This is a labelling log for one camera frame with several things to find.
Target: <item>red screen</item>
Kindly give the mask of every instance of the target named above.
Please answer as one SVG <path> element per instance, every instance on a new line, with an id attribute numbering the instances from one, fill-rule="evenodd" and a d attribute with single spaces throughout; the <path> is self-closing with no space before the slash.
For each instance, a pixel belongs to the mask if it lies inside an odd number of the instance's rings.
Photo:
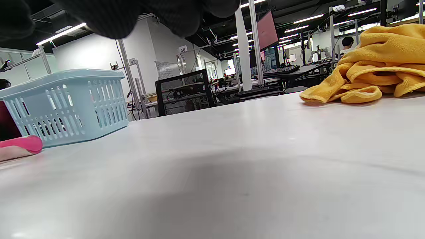
<path id="1" fill-rule="evenodd" d="M 275 22 L 273 21 L 271 11 L 258 21 L 257 29 L 258 39 L 260 41 L 260 50 L 263 50 L 278 41 L 278 34 L 276 33 Z"/>

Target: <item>keyboard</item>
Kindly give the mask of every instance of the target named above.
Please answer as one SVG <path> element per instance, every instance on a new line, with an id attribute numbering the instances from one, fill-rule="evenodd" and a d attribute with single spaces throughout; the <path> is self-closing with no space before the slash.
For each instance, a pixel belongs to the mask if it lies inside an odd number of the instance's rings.
<path id="1" fill-rule="evenodd" d="M 271 70 L 265 71 L 263 74 L 264 75 L 289 74 L 289 73 L 298 71 L 299 68 L 300 68 L 299 65 L 290 65 L 290 66 L 285 66 L 282 68 L 271 69 Z"/>

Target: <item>yellow towel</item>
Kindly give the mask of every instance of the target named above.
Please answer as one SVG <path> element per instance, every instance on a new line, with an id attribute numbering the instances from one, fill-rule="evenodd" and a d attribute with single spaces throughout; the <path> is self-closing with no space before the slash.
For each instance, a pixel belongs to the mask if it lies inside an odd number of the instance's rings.
<path id="1" fill-rule="evenodd" d="M 425 25 L 375 26 L 360 35 L 360 46 L 345 54 L 320 85 L 300 94 L 304 101 L 345 103 L 400 97 L 425 91 Z"/>

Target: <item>computer monitor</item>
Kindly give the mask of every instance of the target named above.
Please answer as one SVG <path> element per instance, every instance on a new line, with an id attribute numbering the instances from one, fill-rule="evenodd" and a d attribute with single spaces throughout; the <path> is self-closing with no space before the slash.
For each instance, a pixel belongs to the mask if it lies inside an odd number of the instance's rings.
<path id="1" fill-rule="evenodd" d="M 289 55 L 289 58 L 286 59 L 286 62 L 297 61 L 297 56 L 295 54 Z"/>
<path id="2" fill-rule="evenodd" d="M 257 22 L 257 29 L 260 51 L 279 41 L 272 11 L 267 12 L 266 15 Z"/>
<path id="3" fill-rule="evenodd" d="M 224 70 L 224 72 L 226 73 L 226 76 L 231 76 L 231 75 L 236 74 L 236 69 L 231 68 L 231 69 Z"/>

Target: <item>whiteboard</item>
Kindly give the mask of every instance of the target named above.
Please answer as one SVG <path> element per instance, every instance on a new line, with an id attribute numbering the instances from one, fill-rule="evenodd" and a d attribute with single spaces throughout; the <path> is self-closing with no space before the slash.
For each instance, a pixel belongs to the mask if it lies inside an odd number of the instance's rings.
<path id="1" fill-rule="evenodd" d="M 155 61 L 156 69 L 158 70 L 158 79 L 168 79 L 180 75 L 180 69 L 175 63 Z"/>

